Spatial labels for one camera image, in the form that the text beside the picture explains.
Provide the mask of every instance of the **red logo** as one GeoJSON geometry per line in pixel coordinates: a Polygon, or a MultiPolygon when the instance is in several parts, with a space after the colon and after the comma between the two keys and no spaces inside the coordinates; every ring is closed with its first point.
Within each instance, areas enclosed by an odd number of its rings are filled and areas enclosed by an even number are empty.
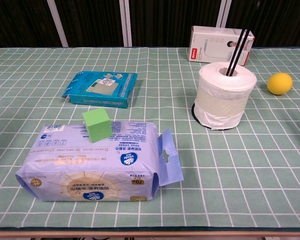
{"type": "Polygon", "coordinates": [[[191,59],[196,59],[197,57],[197,48],[192,48],[191,59]]]}

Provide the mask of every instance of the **wet wipes package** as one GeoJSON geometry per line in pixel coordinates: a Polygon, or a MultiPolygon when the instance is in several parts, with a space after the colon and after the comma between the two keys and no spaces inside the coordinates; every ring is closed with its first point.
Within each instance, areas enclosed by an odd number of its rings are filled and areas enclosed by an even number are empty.
{"type": "Polygon", "coordinates": [[[44,126],[16,179],[43,201],[148,201],[183,181],[169,129],[158,137],[151,122],[111,127],[111,137],[91,143],[84,124],[44,126]]]}
{"type": "Polygon", "coordinates": [[[126,109],[137,76],[134,72],[81,71],[62,97],[69,97],[73,104],[126,109]]]}

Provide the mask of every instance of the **black base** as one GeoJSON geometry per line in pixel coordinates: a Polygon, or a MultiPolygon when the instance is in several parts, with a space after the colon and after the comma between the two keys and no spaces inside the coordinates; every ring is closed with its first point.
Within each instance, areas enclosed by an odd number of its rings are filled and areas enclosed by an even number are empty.
{"type": "MultiPolygon", "coordinates": [[[[193,116],[194,120],[196,120],[198,124],[200,124],[201,126],[204,126],[204,127],[207,128],[207,129],[211,129],[211,127],[202,125],[202,124],[199,122],[198,118],[197,118],[196,115],[195,115],[195,104],[192,105],[191,113],[192,113],[192,116],[193,116]]],[[[232,128],[218,129],[218,131],[228,130],[228,129],[232,129],[232,128]]]]}

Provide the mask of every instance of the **barcode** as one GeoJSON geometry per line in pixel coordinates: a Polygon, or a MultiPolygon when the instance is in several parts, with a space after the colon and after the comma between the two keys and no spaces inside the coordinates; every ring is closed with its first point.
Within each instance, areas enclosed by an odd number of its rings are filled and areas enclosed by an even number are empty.
{"type": "Polygon", "coordinates": [[[44,133],[63,131],[65,125],[49,125],[44,129],[44,133]]]}

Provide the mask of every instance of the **black curtain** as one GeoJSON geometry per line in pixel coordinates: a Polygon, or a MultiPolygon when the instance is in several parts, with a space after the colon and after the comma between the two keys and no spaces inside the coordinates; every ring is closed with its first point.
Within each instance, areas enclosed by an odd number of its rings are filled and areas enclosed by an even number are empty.
{"type": "MultiPolygon", "coordinates": [[[[247,28],[256,0],[232,0],[227,28],[247,28]]],[[[300,0],[260,0],[254,47],[300,47],[300,0]]]]}
{"type": "Polygon", "coordinates": [[[124,45],[119,0],[55,0],[69,47],[124,45]]]}
{"type": "Polygon", "coordinates": [[[221,0],[129,0],[132,45],[189,47],[191,26],[215,27],[221,0]]]}
{"type": "Polygon", "coordinates": [[[0,0],[0,48],[61,46],[47,0],[0,0]]]}

